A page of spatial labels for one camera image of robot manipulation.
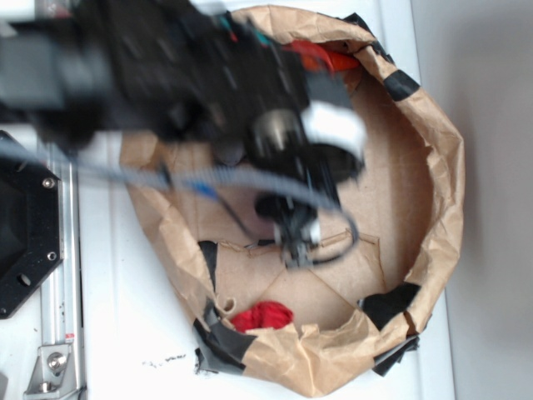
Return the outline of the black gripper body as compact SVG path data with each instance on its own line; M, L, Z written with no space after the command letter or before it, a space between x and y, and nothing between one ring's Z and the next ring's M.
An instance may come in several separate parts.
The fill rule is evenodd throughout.
M366 125L353 110L339 73L309 72L309 103L302 111L277 108L265 112L250 127L245 149L261 170L292 178L310 189L293 197L269 192L255 203L257 214L274 224L274 240L287 268L312 268L345 255L315 258L321 241L316 200L321 194L340 208L337 186L358 179L365 167Z

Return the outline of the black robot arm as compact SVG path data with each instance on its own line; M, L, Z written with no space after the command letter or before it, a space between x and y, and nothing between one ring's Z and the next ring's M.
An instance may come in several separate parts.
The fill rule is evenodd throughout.
M65 151L114 130L208 143L213 169L161 167L147 183L189 188L232 218L218 188L255 188L289 268L333 261L314 255L318 212L341 213L337 187L364 167L365 125L327 51L188 1L76 1L62 17L3 22L1 120Z

